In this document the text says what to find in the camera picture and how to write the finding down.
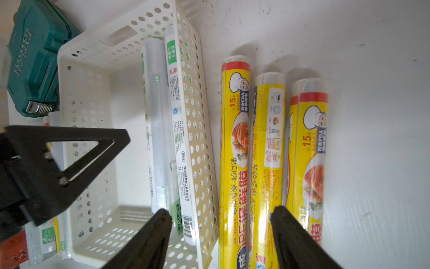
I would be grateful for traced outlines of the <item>yellow wrap roll chef label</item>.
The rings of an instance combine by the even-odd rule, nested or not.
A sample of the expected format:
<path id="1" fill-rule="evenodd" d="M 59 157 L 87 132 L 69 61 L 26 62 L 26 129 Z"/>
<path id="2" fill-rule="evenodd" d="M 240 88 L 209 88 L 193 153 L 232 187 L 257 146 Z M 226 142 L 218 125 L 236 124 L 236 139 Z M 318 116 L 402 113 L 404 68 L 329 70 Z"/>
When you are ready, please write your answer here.
<path id="1" fill-rule="evenodd" d="M 247 268 L 250 61 L 230 56 L 221 74 L 219 266 Z"/>

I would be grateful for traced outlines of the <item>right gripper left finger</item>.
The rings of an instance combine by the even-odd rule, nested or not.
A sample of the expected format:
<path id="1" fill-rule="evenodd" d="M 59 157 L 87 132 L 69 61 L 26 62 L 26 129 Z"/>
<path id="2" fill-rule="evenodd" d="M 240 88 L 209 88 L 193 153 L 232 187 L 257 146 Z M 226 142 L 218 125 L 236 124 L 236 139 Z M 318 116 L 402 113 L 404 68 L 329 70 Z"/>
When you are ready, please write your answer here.
<path id="1" fill-rule="evenodd" d="M 131 241 L 113 257 L 105 269 L 162 269 L 165 263 L 172 217 L 159 210 Z"/>

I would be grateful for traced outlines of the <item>red oval label wrap roll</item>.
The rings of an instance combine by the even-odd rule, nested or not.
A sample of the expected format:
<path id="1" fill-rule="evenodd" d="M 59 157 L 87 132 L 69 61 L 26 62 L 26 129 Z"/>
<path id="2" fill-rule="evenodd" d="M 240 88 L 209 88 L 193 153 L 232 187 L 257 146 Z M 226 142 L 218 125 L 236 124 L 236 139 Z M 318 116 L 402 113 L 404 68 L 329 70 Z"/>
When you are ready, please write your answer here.
<path id="1" fill-rule="evenodd" d="M 60 112 L 50 112 L 42 118 L 32 118 L 27 120 L 28 126 L 37 127 L 60 127 L 61 115 Z M 57 170 L 62 171 L 65 168 L 63 156 L 62 142 L 47 142 L 44 144 L 47 148 L 43 150 L 48 154 L 48 161 L 52 161 L 57 166 Z M 36 265 L 53 256 L 58 256 L 62 260 L 72 257 L 67 245 L 67 214 L 66 210 L 60 212 L 59 202 L 56 201 L 53 191 L 53 183 L 41 187 L 40 203 L 42 206 L 42 217 L 37 217 L 36 222 L 25 225 L 26 243 L 28 248 L 28 260 L 30 265 Z M 52 219 L 58 216 L 59 233 L 61 239 L 61 253 L 57 253 L 56 240 Z"/>

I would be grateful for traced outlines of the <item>white plastic perforated basket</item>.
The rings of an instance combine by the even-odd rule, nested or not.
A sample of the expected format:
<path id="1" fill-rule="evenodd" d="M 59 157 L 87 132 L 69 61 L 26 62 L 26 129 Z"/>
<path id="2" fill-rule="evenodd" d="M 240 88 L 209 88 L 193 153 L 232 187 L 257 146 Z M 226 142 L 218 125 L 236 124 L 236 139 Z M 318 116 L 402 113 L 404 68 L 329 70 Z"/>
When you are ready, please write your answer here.
<path id="1" fill-rule="evenodd" d="M 185 152 L 197 249 L 169 245 L 167 269 L 216 269 L 219 203 L 200 36 L 177 1 L 143 1 L 63 45 L 62 126 L 127 130 L 130 144 L 67 210 L 75 262 L 101 268 L 151 218 L 141 48 L 174 28 Z"/>

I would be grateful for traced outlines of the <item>white green wrap roll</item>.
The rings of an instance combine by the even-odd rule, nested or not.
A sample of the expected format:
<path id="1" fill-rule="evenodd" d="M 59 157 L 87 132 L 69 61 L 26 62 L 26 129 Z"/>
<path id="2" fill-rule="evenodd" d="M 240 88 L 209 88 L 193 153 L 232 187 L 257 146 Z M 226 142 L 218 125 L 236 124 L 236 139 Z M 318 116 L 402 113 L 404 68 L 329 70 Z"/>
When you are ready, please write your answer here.
<path id="1" fill-rule="evenodd" d="M 190 198 L 185 152 L 185 129 L 182 119 L 179 70 L 176 56 L 175 34 L 168 29 L 165 37 L 166 60 L 168 64 L 168 84 L 170 90 L 171 119 L 173 125 L 175 157 L 178 174 L 181 214 L 183 219 L 184 242 L 189 249 L 197 249 L 196 229 L 193 224 L 193 206 Z"/>

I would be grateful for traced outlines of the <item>clear green label wrap roll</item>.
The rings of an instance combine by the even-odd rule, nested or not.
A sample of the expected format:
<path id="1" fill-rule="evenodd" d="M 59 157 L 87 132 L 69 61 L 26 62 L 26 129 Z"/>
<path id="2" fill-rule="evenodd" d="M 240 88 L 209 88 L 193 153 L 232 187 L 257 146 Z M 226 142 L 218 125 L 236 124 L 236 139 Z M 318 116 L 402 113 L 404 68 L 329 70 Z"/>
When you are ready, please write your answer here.
<path id="1" fill-rule="evenodd" d="M 155 214 L 163 208 L 170 213 L 173 222 L 170 236 L 178 239 L 183 229 L 163 40 L 152 38 L 144 41 L 142 73 L 151 210 Z"/>

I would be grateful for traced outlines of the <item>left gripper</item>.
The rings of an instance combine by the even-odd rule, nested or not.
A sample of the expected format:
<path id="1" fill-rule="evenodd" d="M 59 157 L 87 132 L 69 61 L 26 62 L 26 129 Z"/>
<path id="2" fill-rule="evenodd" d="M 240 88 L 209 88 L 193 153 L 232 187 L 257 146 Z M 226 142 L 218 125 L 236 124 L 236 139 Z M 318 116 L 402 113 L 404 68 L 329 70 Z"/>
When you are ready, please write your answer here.
<path id="1" fill-rule="evenodd" d="M 67 168 L 48 150 L 50 142 L 95 141 Z M 68 209 L 131 142 L 124 129 L 7 126 L 1 134 L 1 242 Z"/>

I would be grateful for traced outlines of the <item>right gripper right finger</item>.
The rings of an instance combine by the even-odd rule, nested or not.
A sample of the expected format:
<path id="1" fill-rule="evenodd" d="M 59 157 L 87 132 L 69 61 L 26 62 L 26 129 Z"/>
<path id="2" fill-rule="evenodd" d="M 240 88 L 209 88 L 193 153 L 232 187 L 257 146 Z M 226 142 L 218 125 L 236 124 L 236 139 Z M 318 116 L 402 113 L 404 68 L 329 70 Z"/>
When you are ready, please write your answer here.
<path id="1" fill-rule="evenodd" d="M 284 206 L 274 209 L 271 224 L 281 269 L 340 268 Z"/>

